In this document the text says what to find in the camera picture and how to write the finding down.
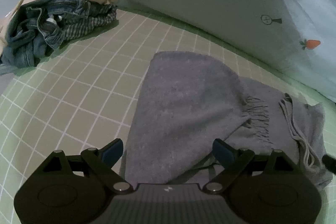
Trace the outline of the green grid cutting mat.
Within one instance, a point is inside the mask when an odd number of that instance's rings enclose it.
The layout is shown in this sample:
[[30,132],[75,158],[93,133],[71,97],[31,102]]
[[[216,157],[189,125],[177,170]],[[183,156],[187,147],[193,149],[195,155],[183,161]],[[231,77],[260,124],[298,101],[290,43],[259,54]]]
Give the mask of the green grid cutting mat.
[[67,44],[36,68],[1,77],[1,223],[18,223],[13,199],[56,149],[77,155],[126,140],[154,54],[210,55],[249,77],[325,109],[323,138],[335,154],[335,103],[226,42],[165,16],[119,10],[115,23]]

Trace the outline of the dark plaid shirt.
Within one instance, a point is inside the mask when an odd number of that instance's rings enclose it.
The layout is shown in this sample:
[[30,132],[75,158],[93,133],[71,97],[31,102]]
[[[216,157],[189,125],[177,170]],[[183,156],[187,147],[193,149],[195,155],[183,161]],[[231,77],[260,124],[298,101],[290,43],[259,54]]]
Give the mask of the dark plaid shirt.
[[100,5],[94,2],[89,2],[88,5],[81,14],[67,14],[64,16],[64,41],[87,36],[96,28],[106,26],[116,20],[116,5],[112,3]]

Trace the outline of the blue denim jeans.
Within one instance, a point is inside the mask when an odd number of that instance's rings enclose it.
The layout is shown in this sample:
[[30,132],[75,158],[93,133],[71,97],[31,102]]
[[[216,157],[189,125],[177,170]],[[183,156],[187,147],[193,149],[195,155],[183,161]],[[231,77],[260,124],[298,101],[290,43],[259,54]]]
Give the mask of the blue denim jeans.
[[81,36],[93,5],[88,0],[37,0],[22,5],[6,29],[1,65],[29,68]]

